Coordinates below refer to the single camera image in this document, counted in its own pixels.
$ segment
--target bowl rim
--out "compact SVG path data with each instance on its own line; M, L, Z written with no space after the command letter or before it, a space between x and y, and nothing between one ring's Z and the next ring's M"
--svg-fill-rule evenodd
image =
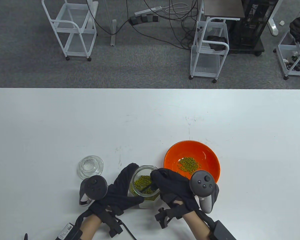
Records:
M220 178L220 174L221 174L221 167L220 167L219 159L218 159L218 157L216 156L216 154L214 153L214 151L213 151L210 147L208 147L207 145L205 145L204 143L199 142L199 141L195 141L195 140L183 140L183 141L180 141L180 142L177 142L177 143L173 144L173 145L168 149L167 153L166 153L165 156L164 156L163 167L166 168L165 162L166 162L167 154L169 153L170 149L173 148L175 145L177 145L177 144L179 144L179 143L183 143L183 142L195 142L195 143L200 143L200 144L206 146L206 147L212 152L213 156L215 157L215 159L216 159L216 161L217 161L217 163L218 163L218 167L219 167L219 175L218 175L218 179L215 179L215 183L217 183L218 180L219 180L219 178Z

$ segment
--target caster wheel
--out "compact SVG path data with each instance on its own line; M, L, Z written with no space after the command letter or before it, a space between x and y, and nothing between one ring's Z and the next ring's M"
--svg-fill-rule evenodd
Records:
M257 52L254 53L254 55L255 55L256 57L259 57L261 54L262 54L261 51L257 51Z

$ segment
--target power strip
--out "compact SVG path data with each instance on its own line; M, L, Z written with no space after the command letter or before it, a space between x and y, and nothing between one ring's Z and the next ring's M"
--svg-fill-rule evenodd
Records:
M154 8L143 10L143 11L138 11L138 12L134 13L134 16L138 17L141 14L153 13L153 12L156 12L156 11L161 10L161 9L162 9L162 7L160 6L160 7L154 7Z

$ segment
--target black strap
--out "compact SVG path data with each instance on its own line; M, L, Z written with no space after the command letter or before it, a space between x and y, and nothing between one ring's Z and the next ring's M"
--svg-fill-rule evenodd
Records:
M160 223L161 228L164 229L168 226L168 223L171 221L172 218L175 217L176 219L180 219L183 215L189 212L192 211L187 209L187 207L184 204L166 210L162 207L159 209L159 213L155 215L155 219L157 222Z
M87 209L87 211L80 214L80 216L75 221L74 225L77 226L78 228L80 228L82 222L84 221L84 218L89 217L90 215L92 215L92 212L90 209Z
M110 231L109 231L110 237L113 238L115 235L122 233L123 230L120 224L115 220L113 216L110 215L109 212L103 210L97 216L101 219L103 223L105 223L110 227Z
M215 227L216 227L216 224L215 222L213 221L213 219L211 217L208 217L207 214L205 214L203 211L201 210L196 210L195 211L196 214L200 217L200 219L204 222L207 223L207 225L209 226L210 228L210 231L213 232Z

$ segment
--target hand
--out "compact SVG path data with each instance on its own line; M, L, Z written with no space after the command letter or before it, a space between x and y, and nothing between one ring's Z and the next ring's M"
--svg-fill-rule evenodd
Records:
M160 196L170 208L177 206L180 201L186 205L190 211L199 209L195 195L190 189L189 179L179 173L166 168L160 168L151 172L151 179L160 189Z
M142 203L144 201L144 197L142 196L127 196L132 175L138 167L135 163L131 163L125 167L114 183L108 186L108 192L105 197L94 201L89 206L89 209L98 216L108 206L110 208L118 207L121 211L124 211Z

